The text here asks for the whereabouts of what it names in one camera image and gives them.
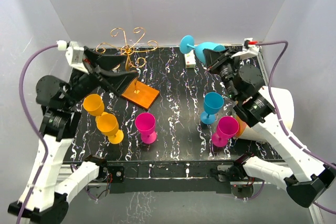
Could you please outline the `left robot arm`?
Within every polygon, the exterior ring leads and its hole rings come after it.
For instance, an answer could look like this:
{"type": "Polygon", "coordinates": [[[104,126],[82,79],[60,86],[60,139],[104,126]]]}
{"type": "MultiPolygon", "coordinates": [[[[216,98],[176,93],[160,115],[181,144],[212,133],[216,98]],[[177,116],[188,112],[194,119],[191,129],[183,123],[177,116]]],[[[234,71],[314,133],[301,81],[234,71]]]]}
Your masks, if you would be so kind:
{"type": "Polygon", "coordinates": [[[19,97],[24,113],[38,136],[38,151],[27,185],[18,200],[8,206],[8,213],[17,223],[61,223],[71,201],[93,180],[108,177],[107,161],[90,155],[63,182],[58,176],[65,154],[75,138],[81,113],[74,107],[94,89],[101,87],[121,95],[138,73],[114,72],[124,61],[121,54],[101,54],[88,47],[74,47],[71,42],[58,41],[54,47],[66,53],[68,64],[77,71],[69,82],[46,75],[36,84],[36,102],[41,106],[43,120],[36,126],[24,98],[25,64],[19,79],[19,97]]]}

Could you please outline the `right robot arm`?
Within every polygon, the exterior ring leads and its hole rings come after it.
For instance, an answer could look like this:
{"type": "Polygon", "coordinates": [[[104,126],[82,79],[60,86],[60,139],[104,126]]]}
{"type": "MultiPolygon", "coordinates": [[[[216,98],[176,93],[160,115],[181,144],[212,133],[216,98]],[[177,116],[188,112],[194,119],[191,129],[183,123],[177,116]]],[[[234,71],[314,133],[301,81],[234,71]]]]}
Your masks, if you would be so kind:
{"type": "Polygon", "coordinates": [[[236,115],[262,135],[287,163],[283,167],[244,155],[235,162],[235,176],[240,180],[265,180],[285,190],[301,207],[310,207],[335,181],[335,164],[314,157],[281,123],[275,102],[269,102],[259,92],[264,79],[258,68],[240,66],[235,51],[230,49],[203,52],[207,71],[220,76],[228,96],[236,101],[236,115]]]}

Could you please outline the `blue wine glass front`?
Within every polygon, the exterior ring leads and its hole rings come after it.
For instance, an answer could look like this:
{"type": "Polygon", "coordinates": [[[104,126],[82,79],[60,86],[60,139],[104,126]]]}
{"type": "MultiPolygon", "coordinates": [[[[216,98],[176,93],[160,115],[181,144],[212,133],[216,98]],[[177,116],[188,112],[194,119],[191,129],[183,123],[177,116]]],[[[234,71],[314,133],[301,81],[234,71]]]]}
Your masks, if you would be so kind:
{"type": "Polygon", "coordinates": [[[200,120],[206,125],[215,122],[215,114],[224,106],[224,98],[217,92],[209,92],[204,97],[204,111],[201,113],[200,120]]]}

